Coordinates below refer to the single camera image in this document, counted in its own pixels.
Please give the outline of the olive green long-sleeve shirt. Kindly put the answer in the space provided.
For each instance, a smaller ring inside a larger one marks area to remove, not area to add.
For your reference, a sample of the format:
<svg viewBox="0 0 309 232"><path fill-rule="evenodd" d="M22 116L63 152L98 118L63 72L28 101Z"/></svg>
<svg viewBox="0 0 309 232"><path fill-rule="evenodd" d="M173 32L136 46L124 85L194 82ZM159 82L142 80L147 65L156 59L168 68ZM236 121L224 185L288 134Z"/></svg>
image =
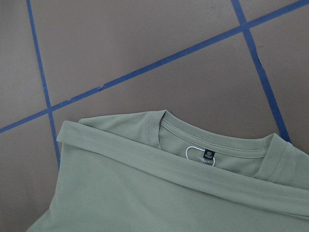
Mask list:
<svg viewBox="0 0 309 232"><path fill-rule="evenodd" d="M309 156L167 110L64 121L55 195L31 232L306 232Z"/></svg>

